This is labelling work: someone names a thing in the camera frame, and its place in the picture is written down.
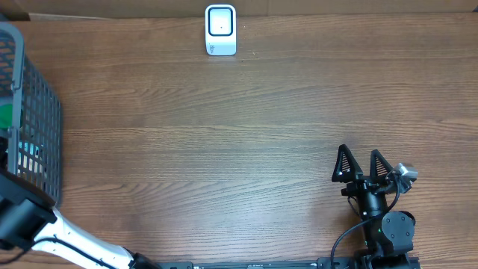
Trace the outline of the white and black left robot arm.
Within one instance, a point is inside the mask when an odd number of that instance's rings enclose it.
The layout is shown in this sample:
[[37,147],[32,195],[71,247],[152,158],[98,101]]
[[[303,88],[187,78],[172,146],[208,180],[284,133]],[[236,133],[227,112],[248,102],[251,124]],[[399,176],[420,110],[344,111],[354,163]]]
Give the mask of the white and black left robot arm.
[[82,268],[158,268],[139,253],[109,244],[68,221],[55,201],[30,182],[1,170],[1,249],[21,250],[2,260],[8,265],[28,251],[50,253]]

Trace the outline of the green lidded jar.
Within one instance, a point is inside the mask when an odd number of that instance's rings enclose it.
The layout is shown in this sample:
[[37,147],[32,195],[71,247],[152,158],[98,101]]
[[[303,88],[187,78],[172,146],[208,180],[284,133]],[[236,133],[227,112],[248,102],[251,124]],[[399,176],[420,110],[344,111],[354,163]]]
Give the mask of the green lidded jar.
[[6,104],[0,106],[0,129],[8,129],[12,126],[13,105]]

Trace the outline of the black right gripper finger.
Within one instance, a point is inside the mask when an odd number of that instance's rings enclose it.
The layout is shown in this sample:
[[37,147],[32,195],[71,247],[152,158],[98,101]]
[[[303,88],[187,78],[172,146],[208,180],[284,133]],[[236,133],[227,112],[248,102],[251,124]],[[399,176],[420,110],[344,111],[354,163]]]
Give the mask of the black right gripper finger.
[[370,177],[373,182],[384,182],[393,167],[386,161],[378,149],[370,154]]
[[337,161],[332,174],[332,182],[357,182],[363,171],[346,144],[338,147]]

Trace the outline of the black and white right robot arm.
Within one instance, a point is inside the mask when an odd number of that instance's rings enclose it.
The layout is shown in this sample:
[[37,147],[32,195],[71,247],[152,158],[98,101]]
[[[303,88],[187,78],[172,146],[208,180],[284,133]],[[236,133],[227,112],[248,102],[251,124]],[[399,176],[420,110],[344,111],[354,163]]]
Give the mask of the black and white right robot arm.
[[[343,232],[329,255],[329,268],[419,268],[417,258],[410,258],[415,234],[415,217],[408,211],[395,211],[401,195],[411,190],[418,171],[410,164],[391,166],[379,150],[370,154],[370,172],[366,175],[347,145],[338,147],[332,174],[333,182],[344,183],[341,195],[360,218]],[[365,248],[357,250],[345,262],[335,258],[338,245],[354,231],[362,229]]]

